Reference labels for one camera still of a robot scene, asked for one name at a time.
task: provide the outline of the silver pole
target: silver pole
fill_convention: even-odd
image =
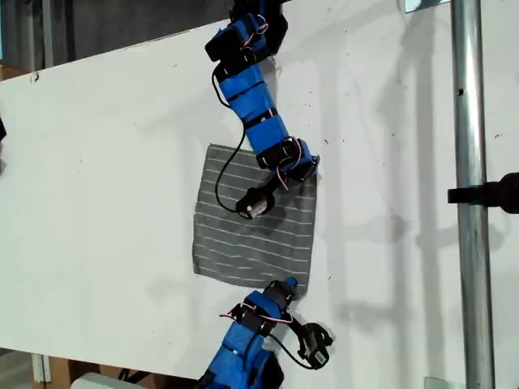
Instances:
[[[480,0],[452,0],[457,186],[487,181]],[[485,207],[458,205],[467,389],[494,389],[490,254]]]

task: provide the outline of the cloth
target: cloth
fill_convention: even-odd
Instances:
[[[258,289],[293,276],[299,282],[298,293],[305,293],[314,241],[316,176],[288,191],[280,186],[270,212],[245,220],[220,207],[214,194],[232,151],[212,144],[206,153],[194,216],[194,272]],[[252,152],[240,150],[220,180],[220,200],[234,209],[249,188],[262,185],[271,174],[258,167]]]

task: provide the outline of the robotic arm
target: robotic arm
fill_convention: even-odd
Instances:
[[[226,164],[217,179],[215,195],[224,209],[253,219],[274,207],[273,192],[279,185],[288,189],[289,180],[305,181],[315,173],[320,159],[310,153],[305,141],[289,135],[258,66],[277,53],[285,37],[288,24],[281,13],[281,1],[237,0],[230,18],[231,23],[205,46],[211,60],[220,61],[212,73],[218,99],[243,123],[242,140],[227,164],[246,135],[260,168],[275,174],[265,185],[249,189],[231,209],[218,197],[218,184]],[[215,79],[228,103],[221,99]]]
[[[317,323],[302,325],[287,312],[294,298],[297,281],[273,281],[263,293],[254,291],[242,304],[221,316],[234,320],[196,389],[277,389],[284,375],[272,351],[262,348],[265,337],[271,336],[286,351],[285,346],[271,334],[278,323],[284,323],[299,338],[298,355],[308,364],[297,361],[308,370],[318,370],[328,363],[327,347],[332,338]]]

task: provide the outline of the floor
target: floor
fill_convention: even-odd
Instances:
[[[31,354],[0,349],[0,387],[32,389]]]
[[[77,59],[210,24],[234,0],[73,0]]]

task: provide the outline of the white surface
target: white surface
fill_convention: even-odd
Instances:
[[[484,2],[488,176],[517,171],[519,4]],[[297,0],[277,106],[322,156],[307,320],[337,338],[285,388],[464,382],[448,6]],[[247,293],[191,270],[209,143],[241,125],[210,84],[214,24],[0,84],[0,347],[198,378]],[[519,221],[491,211],[499,387],[519,386]],[[286,344],[297,349],[292,335]]]
[[[32,376],[36,383],[50,383],[52,382],[52,375],[50,374],[49,356],[32,354]]]
[[[72,383],[71,389],[142,389],[142,387],[104,375],[86,373]]]

